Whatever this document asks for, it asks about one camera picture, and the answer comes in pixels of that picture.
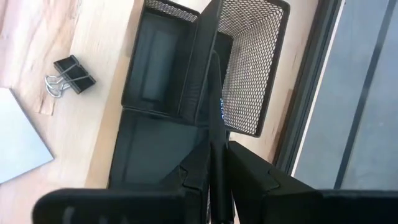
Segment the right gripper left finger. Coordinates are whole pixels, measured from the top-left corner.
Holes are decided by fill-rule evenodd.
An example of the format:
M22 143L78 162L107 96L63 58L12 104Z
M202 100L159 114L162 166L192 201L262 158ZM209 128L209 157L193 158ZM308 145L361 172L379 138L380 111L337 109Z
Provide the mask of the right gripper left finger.
M34 223L206 223L210 144L201 142L156 184L60 189L34 205Z

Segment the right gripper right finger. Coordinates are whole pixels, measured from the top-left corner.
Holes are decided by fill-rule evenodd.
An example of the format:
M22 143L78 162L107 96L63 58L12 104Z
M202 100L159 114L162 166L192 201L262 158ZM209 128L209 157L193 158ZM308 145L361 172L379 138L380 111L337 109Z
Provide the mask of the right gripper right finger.
M397 192L314 189L236 141L228 181L241 223L397 224Z

